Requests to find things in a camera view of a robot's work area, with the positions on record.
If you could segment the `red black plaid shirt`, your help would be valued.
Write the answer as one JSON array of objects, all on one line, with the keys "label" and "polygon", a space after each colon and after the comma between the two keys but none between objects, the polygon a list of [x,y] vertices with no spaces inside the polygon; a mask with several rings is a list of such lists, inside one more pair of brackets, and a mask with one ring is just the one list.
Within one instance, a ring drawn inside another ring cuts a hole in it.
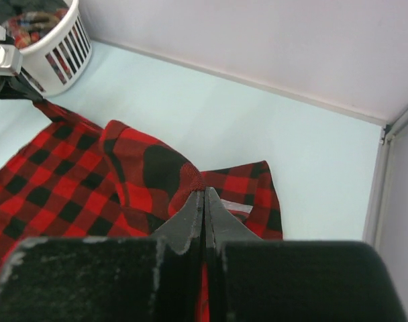
[{"label": "red black plaid shirt", "polygon": [[207,321],[200,253],[152,234],[212,187],[263,239],[281,239],[267,162],[201,172],[164,142],[47,101],[49,120],[0,169],[0,321]]}]

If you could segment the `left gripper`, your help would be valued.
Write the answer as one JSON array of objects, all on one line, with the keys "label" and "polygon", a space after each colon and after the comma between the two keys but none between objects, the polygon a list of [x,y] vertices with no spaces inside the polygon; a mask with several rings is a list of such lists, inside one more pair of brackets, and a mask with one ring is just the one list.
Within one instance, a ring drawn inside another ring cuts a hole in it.
[{"label": "left gripper", "polygon": [[29,82],[28,72],[22,68],[19,76],[0,76],[0,99],[29,99],[32,102],[44,100],[41,93]]}]

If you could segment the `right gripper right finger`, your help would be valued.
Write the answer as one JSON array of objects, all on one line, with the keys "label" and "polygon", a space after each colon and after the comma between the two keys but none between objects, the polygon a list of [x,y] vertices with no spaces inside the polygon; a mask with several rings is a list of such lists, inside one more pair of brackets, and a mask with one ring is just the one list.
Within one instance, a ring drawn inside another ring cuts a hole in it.
[{"label": "right gripper right finger", "polygon": [[225,208],[213,187],[206,188],[204,202],[205,247],[209,257],[217,256],[225,242],[262,241]]}]

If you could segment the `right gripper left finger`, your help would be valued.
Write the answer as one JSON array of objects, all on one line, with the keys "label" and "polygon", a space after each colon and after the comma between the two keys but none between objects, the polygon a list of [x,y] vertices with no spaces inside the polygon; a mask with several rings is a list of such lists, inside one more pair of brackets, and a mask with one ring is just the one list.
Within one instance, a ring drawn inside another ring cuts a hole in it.
[{"label": "right gripper left finger", "polygon": [[191,193],[183,207],[150,237],[163,240],[178,255],[186,254],[193,244],[200,242],[203,204],[204,192]]}]

